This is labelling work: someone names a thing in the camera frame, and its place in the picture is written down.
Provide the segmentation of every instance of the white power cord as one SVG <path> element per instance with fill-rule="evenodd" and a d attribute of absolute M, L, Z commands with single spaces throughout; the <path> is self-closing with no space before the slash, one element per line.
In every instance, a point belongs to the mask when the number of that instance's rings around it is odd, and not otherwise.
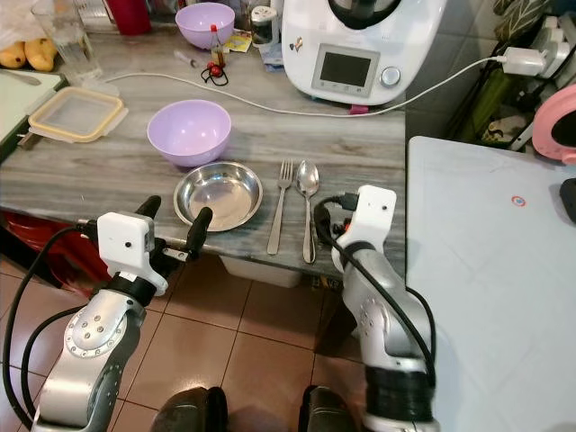
<path fill-rule="evenodd" d="M 198 83 L 195 83 L 194 81 L 190 81 L 188 79 L 183 79 L 183 78 L 179 78 L 178 76 L 171 76 L 171 75 L 167 75 L 167 74 L 156 74 L 156 73 L 152 73 L 152 72 L 134 72 L 131 74 L 125 74 L 125 75 L 120 75 L 120 76 L 113 76 L 111 78 L 105 79 L 104 82 L 109 83 L 111 81 L 116 81 L 118 79 L 124 79 L 124 78 L 128 78 L 128 77 L 163 77 L 163 78 L 168 78 L 168 79 L 174 79 L 175 81 L 180 81 L 182 83 L 187 83 L 190 84 L 192 86 L 196 86 L 198 88 L 201 88 L 202 90 L 208 90 L 210 92 L 214 92 L 214 93 L 219 93 L 221 95 L 226 95 L 228 97 L 231 97 L 233 99 L 237 99 L 245 104 L 248 105 L 252 105 L 255 106 L 256 108 L 260 108 L 262 110 L 266 110 L 266 111 L 270 111 L 272 113 L 278 113 L 278 114 L 292 114 L 292 115 L 306 115 L 309 117 L 336 117 L 339 119 L 348 119 L 348 118 L 356 118 L 356 117 L 372 117 L 375 115 L 380 115 L 380 114 L 385 114 L 385 113 L 389 113 L 390 111 L 393 110 L 397 110 L 398 108 L 401 108 L 404 105 L 408 105 L 411 104 L 412 102 L 416 101 L 417 99 L 419 99 L 420 97 L 422 97 L 423 95 L 427 95 L 428 93 L 436 90 L 437 88 L 443 86 L 444 84 L 446 84 L 448 81 L 452 81 L 454 78 L 460 76 L 461 74 L 463 74 L 464 72 L 466 72 L 467 70 L 474 68 L 475 66 L 478 66 L 482 63 L 486 63 L 488 61 L 498 61 L 499 63 L 506 63 L 506 57 L 504 56 L 496 56 L 496 57 L 488 57 L 488 58 L 482 58 L 478 61 L 474 61 L 471 65 L 468 65 L 467 67 L 459 70 L 458 72 L 456 72 L 455 74 L 453 74 L 452 76 L 449 76 L 447 79 L 445 79 L 444 81 L 440 81 L 438 84 L 436 85 L 432 85 L 429 89 L 424 90 L 422 93 L 417 94 L 416 96 L 411 97 L 410 99 L 408 99 L 407 101 L 404 101 L 402 103 L 397 103 L 393 106 L 389 106 L 388 108 L 385 108 L 383 110 L 380 111 L 374 111 L 374 112 L 369 112 L 366 114 L 328 114 L 328 113 L 324 113 L 324 112 L 297 112 L 297 111 L 288 111 L 288 110 L 279 110 L 277 108 L 272 108 L 270 106 L 265 106 L 262 105 L 261 103 L 256 103 L 256 102 L 252 102 L 249 101 L 248 99 L 244 99 L 243 97 L 240 96 L 236 96 L 235 94 L 232 93 L 228 93 L 228 92 L 224 92 L 223 90 L 220 90 L 218 88 L 213 88 L 213 87 L 207 87 L 205 85 L 200 85 Z"/>

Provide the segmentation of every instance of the plastic food container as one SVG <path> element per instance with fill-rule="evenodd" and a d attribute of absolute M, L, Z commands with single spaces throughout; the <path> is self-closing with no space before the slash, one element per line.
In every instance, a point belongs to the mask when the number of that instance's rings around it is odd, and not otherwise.
<path fill-rule="evenodd" d="M 118 97 L 65 87 L 29 118 L 29 131 L 66 142 L 90 142 L 113 130 L 128 109 Z"/>

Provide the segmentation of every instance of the spoon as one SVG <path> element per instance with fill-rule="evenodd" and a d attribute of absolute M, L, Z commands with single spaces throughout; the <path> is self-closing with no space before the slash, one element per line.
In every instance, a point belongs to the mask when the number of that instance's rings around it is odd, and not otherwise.
<path fill-rule="evenodd" d="M 306 227 L 304 228 L 304 261 L 308 264 L 316 259 L 316 249 L 314 247 L 314 236 L 312 235 L 310 198 L 318 191 L 320 187 L 320 178 L 316 166 L 308 161 L 303 160 L 298 167 L 296 176 L 296 185 L 298 191 L 306 198 Z"/>
<path fill-rule="evenodd" d="M 10 70 L 1 69 L 1 68 L 0 68 L 0 73 L 8 75 L 14 79 L 22 81 L 23 83 L 29 84 L 31 86 L 39 86 L 40 84 L 42 84 L 42 82 L 38 78 L 34 78 L 33 76 L 15 74 L 14 72 L 12 72 Z"/>

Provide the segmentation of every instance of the black shoe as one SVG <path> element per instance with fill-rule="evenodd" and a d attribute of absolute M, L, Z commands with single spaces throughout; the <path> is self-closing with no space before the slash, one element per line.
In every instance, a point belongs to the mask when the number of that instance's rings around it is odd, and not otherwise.
<path fill-rule="evenodd" d="M 304 391 L 298 432 L 356 432 L 344 400 L 327 387 L 311 385 Z"/>
<path fill-rule="evenodd" d="M 228 406 L 220 387 L 181 391 L 156 415 L 150 432 L 226 432 Z"/>

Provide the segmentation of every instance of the container lid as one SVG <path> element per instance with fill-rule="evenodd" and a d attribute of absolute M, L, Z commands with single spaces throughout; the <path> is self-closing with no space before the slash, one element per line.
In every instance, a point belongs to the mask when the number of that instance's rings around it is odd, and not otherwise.
<path fill-rule="evenodd" d="M 273 7 L 256 6 L 252 9 L 251 20 L 253 24 L 258 25 L 260 23 L 269 23 L 276 16 L 278 16 L 278 12 Z"/>
<path fill-rule="evenodd" d="M 94 141 L 113 129 L 128 110 L 118 97 L 65 87 L 28 118 L 30 130 L 68 142 Z"/>

